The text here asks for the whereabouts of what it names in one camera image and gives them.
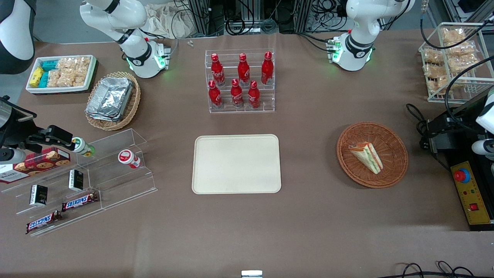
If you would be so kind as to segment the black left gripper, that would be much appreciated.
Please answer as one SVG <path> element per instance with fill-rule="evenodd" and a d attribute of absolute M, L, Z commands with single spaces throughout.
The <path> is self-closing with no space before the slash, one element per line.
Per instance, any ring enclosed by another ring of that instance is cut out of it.
<path fill-rule="evenodd" d="M 484 134 L 485 128 L 481 127 L 476 118 L 484 109 L 488 94 L 479 94 L 459 107 L 452 108 L 450 97 L 447 95 L 447 113 L 432 120 L 428 120 L 427 135 L 436 135 L 430 138 L 431 153 L 445 153 L 447 151 L 464 152 L 464 133 L 459 132 L 459 127 L 467 132 Z"/>

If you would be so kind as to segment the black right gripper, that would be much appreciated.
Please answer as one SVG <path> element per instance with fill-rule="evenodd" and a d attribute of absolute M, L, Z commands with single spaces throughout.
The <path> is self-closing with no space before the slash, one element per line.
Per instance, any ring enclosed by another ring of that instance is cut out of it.
<path fill-rule="evenodd" d="M 56 125 L 49 125 L 45 133 L 37 133 L 38 128 L 33 120 L 37 114 L 11 103 L 9 99 L 9 96 L 1 97 L 1 147 L 42 153 L 47 143 L 68 150 L 75 149 L 72 133 Z"/>

